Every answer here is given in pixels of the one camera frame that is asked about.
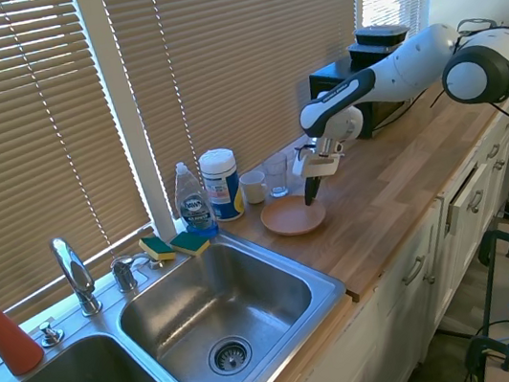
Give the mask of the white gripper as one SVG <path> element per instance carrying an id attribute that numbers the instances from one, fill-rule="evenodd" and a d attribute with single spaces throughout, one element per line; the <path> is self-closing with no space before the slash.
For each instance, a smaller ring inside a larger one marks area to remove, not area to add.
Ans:
<path id="1" fill-rule="evenodd" d="M 297 147 L 292 172 L 307 178 L 304 185 L 304 202 L 307 206 L 311 206 L 317 197 L 321 176 L 333 175 L 342 156 L 343 143 L 331 139 Z"/>

